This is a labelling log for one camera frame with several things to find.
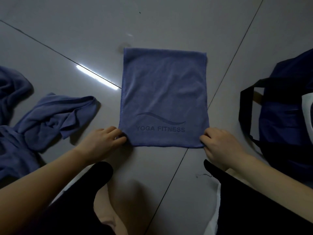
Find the glossy floor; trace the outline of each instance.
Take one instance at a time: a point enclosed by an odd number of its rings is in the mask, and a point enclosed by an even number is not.
[[[0,3],[0,65],[23,73],[35,89],[18,105],[11,124],[49,92],[91,94],[101,108],[82,137],[92,129],[118,125],[123,47],[207,52],[210,125],[229,130],[243,143],[239,92],[267,77],[278,61],[313,47],[311,0]],[[62,140],[42,157],[51,162],[76,142],[75,137]],[[203,234],[216,200],[216,185],[202,175],[204,159],[201,149],[158,147],[125,149],[110,158],[115,168],[112,204],[129,234]]]

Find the bag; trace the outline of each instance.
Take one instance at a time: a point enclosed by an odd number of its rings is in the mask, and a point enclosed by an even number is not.
[[[260,140],[250,135],[254,87],[265,88]],[[268,163],[309,186],[313,185],[313,145],[302,112],[302,96],[312,92],[313,49],[277,63],[269,78],[241,91],[239,110],[242,131],[261,149]]]

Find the person's right hand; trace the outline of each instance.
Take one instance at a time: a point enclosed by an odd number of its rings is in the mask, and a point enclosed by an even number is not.
[[[223,129],[207,128],[200,140],[206,145],[204,150],[210,161],[222,170],[234,169],[249,156],[237,139]]]
[[[121,134],[122,131],[114,126],[94,130],[73,151],[77,152],[87,165],[100,162],[107,158],[109,152],[126,142],[126,137],[117,138]]]

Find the person's left arm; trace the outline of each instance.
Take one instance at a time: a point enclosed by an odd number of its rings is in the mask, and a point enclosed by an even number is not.
[[[0,234],[11,234],[41,213],[86,166],[126,142],[116,127],[92,131],[55,161],[0,189]]]

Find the forearm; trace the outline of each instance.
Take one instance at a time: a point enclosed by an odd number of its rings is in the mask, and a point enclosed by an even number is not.
[[[260,193],[276,201],[299,216],[313,222],[313,190],[264,164],[253,156],[234,165]]]
[[[0,190],[0,234],[15,232],[45,209],[84,167],[75,151]]]

